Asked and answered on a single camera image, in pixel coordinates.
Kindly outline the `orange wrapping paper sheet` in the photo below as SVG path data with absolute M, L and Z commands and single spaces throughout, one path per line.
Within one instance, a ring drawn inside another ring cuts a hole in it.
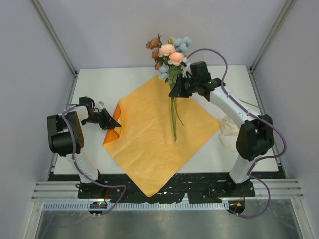
M 156 194 L 219 129 L 218 119 L 192 98 L 179 98 L 180 128 L 173 129 L 170 88 L 152 77 L 118 101 L 117 129 L 103 148 L 147 196 Z

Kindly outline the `cream ribbon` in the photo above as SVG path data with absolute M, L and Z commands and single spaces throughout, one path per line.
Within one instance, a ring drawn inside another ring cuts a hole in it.
M 229 116 L 224 116 L 220 122 L 220 134 L 218 136 L 221 145 L 228 151 L 237 153 L 236 141 L 239 128 Z

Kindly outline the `fake flower bouquet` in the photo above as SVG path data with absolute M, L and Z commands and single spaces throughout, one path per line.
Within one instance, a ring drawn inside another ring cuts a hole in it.
M 186 55 L 190 44 L 189 37 L 171 37 L 165 43 L 160 34 L 146 43 L 146 49 L 152 51 L 151 58 L 159 78 L 165 80 L 171 90 L 176 86 L 178 76 L 184 75 L 190 65 Z

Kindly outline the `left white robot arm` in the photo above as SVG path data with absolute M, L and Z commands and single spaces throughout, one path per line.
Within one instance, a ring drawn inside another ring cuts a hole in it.
M 82 127 L 88 123 L 96 124 L 101 130 L 121 128 L 121 125 L 103 107 L 102 102 L 94 102 L 88 96 L 79 98 L 79 103 L 60 114 L 46 118 L 48 144 L 50 150 L 61 157 L 69 157 L 80 177 L 80 184 L 91 183 L 89 192 L 95 198 L 102 198 L 107 187 L 100 181 L 100 172 L 93 166 L 84 152 Z

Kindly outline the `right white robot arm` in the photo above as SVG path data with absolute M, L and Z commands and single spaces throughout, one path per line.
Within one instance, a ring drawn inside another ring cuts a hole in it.
M 239 128 L 236 141 L 238 157 L 225 181 L 226 192 L 237 196 L 250 180 L 255 164 L 274 145 L 272 118 L 268 114 L 257 115 L 239 104 L 223 79 L 211 77 L 204 61 L 192 63 L 189 72 L 179 74 L 169 96 L 188 98 L 194 93 L 218 106 Z

